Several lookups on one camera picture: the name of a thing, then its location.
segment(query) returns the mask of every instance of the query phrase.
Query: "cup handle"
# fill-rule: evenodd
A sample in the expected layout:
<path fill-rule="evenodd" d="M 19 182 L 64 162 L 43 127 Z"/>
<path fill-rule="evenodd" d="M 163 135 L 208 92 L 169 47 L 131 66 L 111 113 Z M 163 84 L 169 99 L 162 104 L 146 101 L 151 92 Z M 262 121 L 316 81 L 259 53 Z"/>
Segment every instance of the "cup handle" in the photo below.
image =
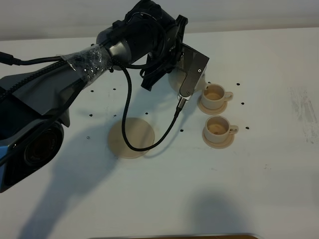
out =
<path fill-rule="evenodd" d="M 237 134 L 238 130 L 239 130 L 238 126 L 231 125 L 229 134 Z"/>
<path fill-rule="evenodd" d="M 209 86 L 210 86 L 210 84 L 209 84 L 209 83 L 205 83 L 205 86 L 204 86 L 203 91 L 207 90 Z"/>
<path fill-rule="evenodd" d="M 225 92 L 225 101 L 230 101 L 234 97 L 234 93 L 232 92 Z"/>

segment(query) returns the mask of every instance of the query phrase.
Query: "round wooden disc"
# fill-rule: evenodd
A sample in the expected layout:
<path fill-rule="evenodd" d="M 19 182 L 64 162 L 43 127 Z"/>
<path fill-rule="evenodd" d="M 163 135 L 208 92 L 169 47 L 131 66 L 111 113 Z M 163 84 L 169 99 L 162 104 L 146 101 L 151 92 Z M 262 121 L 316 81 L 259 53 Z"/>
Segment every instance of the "round wooden disc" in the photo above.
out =
<path fill-rule="evenodd" d="M 227 101 L 225 101 L 223 103 L 223 105 L 219 108 L 219 109 L 215 109 L 215 110 L 210 110 L 208 108 L 206 108 L 202 102 L 201 102 L 201 96 L 198 98 L 197 100 L 197 106 L 199 107 L 199 109 L 204 112 L 205 114 L 211 115 L 211 116 L 215 116 L 215 115 L 219 115 L 221 113 L 223 113 L 227 107 Z"/>
<path fill-rule="evenodd" d="M 124 142 L 122 136 L 122 121 L 116 122 L 108 136 L 108 145 L 110 150 L 121 158 L 138 158 L 147 153 L 147 151 L 136 152 L 131 150 Z M 153 128 L 143 119 L 127 118 L 126 136 L 130 144 L 135 148 L 145 148 L 153 145 L 155 134 Z"/>

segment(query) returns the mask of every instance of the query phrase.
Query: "white table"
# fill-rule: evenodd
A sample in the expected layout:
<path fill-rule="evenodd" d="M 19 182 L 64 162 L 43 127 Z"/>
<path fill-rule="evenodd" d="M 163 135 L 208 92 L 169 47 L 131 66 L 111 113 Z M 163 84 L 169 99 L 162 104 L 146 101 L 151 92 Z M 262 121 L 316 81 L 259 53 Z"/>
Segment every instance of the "white table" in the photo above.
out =
<path fill-rule="evenodd" d="M 319 28 L 187 34 L 184 41 L 210 57 L 206 81 L 234 93 L 222 114 L 240 128 L 234 143 L 217 150 L 203 142 L 208 115 L 197 108 L 197 93 L 160 146 L 142 158 L 116 158 L 106 139 L 121 119 L 127 83 L 122 72 L 106 73 L 70 108 L 55 159 L 0 195 L 1 238 L 319 237 Z M 4 41 L 0 51 L 31 59 L 94 42 Z M 38 68 L 1 65 L 0 77 Z M 139 71 L 130 73 L 129 116 L 148 121 L 158 140 L 176 94 L 167 77 L 148 92 Z"/>

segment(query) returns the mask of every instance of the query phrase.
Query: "black cable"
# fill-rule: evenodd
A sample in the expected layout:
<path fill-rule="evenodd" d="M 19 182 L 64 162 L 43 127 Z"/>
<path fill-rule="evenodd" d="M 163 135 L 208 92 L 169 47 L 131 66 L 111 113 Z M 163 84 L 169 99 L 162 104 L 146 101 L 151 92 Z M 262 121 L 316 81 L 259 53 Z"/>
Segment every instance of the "black cable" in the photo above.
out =
<path fill-rule="evenodd" d="M 66 65 L 67 62 L 65 61 L 59 61 L 56 63 L 53 63 L 52 65 L 49 65 L 45 68 L 43 68 L 42 70 L 39 70 L 35 73 L 33 73 L 32 75 L 26 77 L 24 80 L 16 83 L 15 85 L 13 85 L 10 89 L 8 89 L 7 91 L 5 91 L 4 93 L 2 93 L 0 95 L 0 104 L 11 94 L 13 94 L 15 91 L 17 91 L 19 88 L 21 88 L 22 86 L 24 86 L 25 84 L 29 83 L 30 81 L 33 81 L 34 79 L 36 79 L 37 77 L 40 77 L 46 73 L 49 73 L 50 71 L 53 71 L 63 65 Z"/>
<path fill-rule="evenodd" d="M 53 56 L 53 57 L 44 57 L 44 58 L 37 58 L 33 60 L 28 60 L 28 61 L 22 61 L 20 60 L 20 65 L 21 66 L 29 66 L 29 65 L 34 65 L 34 64 L 40 64 L 44 62 L 53 62 L 53 61 L 61 61 L 63 60 L 60 56 Z"/>
<path fill-rule="evenodd" d="M 39 128 L 37 128 L 32 134 L 30 134 L 23 142 L 18 144 L 15 148 L 9 151 L 4 157 L 0 158 L 0 167 L 4 165 L 15 153 L 25 149 L 32 141 L 34 141 L 42 132 L 48 129 L 56 120 L 60 118 L 60 116 L 71 106 L 75 98 L 79 95 L 79 93 L 83 90 L 86 83 L 79 79 L 74 82 L 75 91 L 71 95 L 71 97 L 67 100 L 67 102 L 58 110 L 56 114 L 54 114 L 51 118 L 45 121 Z"/>
<path fill-rule="evenodd" d="M 146 75 L 143 75 L 146 71 L 146 69 L 141 69 L 140 71 L 140 76 L 145 80 L 145 79 L 148 79 L 148 78 L 151 78 L 151 77 L 154 77 L 156 74 L 158 74 L 162 69 L 164 69 L 168 63 L 170 61 L 170 58 L 168 58 L 165 62 L 163 62 L 159 67 L 157 67 L 155 70 L 153 70 L 152 72 L 146 74 Z"/>
<path fill-rule="evenodd" d="M 165 56 L 165 50 L 167 48 L 167 34 L 166 34 L 164 28 L 162 27 L 162 25 L 160 25 L 155 20 L 146 20 L 145 19 L 145 20 L 140 20 L 140 21 L 136 21 L 136 22 L 132 23 L 132 25 L 130 25 L 130 27 L 134 26 L 135 24 L 140 25 L 142 23 L 152 24 L 159 29 L 161 36 L 162 36 L 162 41 L 163 41 L 163 46 L 161 48 L 160 54 L 155 60 L 153 60 L 147 64 L 144 64 L 144 65 L 131 65 L 131 64 L 121 63 L 125 68 L 128 68 L 128 69 L 147 69 L 147 68 L 152 67 L 153 65 L 157 64 Z"/>
<path fill-rule="evenodd" d="M 17 65 L 17 66 L 29 66 L 44 62 L 53 62 L 53 61 L 61 61 L 62 58 L 60 56 L 54 56 L 54 57 L 44 57 L 44 58 L 37 58 L 33 60 L 28 61 L 22 61 L 20 59 L 14 58 L 12 55 L 0 52 L 0 63 L 4 63 L 7 65 Z"/>
<path fill-rule="evenodd" d="M 123 112 L 123 118 L 122 118 L 122 136 L 123 136 L 123 139 L 124 139 L 126 145 L 133 151 L 142 152 L 142 151 L 148 151 L 148 150 L 150 150 L 152 148 L 155 148 L 160 143 L 162 143 L 162 141 L 166 138 L 166 136 L 168 135 L 168 133 L 172 129 L 173 125 L 175 124 L 175 122 L 177 120 L 178 114 L 181 111 L 181 108 L 176 107 L 176 111 L 175 111 L 174 118 L 173 118 L 172 122 L 170 123 L 170 125 L 169 125 L 167 131 L 165 132 L 165 134 L 162 136 L 162 138 L 160 138 L 160 140 L 157 143 L 153 144 L 152 146 L 146 147 L 146 148 L 135 148 L 135 147 L 133 147 L 130 144 L 130 142 L 128 141 L 127 136 L 126 136 L 126 132 L 125 132 L 126 116 L 127 116 L 127 113 L 128 113 L 128 109 L 129 109 L 129 106 L 130 106 L 131 95 L 132 95 L 132 81 L 131 81 L 131 77 L 130 77 L 127 69 L 120 62 L 118 62 L 117 60 L 113 59 L 113 61 L 116 63 L 116 65 L 118 65 L 123 70 L 123 72 L 124 72 L 124 74 L 126 76 L 126 79 L 128 81 L 128 96 L 127 96 L 127 99 L 126 99 L 124 112 Z"/>

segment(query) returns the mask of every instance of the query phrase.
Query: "white wall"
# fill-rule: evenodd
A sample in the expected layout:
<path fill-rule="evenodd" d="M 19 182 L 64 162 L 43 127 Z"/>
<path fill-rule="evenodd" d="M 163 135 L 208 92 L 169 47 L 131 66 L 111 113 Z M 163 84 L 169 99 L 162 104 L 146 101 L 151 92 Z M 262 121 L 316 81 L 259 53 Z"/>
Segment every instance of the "white wall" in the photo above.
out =
<path fill-rule="evenodd" d="M 157 0 L 188 32 L 319 26 L 319 0 Z M 95 36 L 137 0 L 2 0 L 0 39 Z"/>

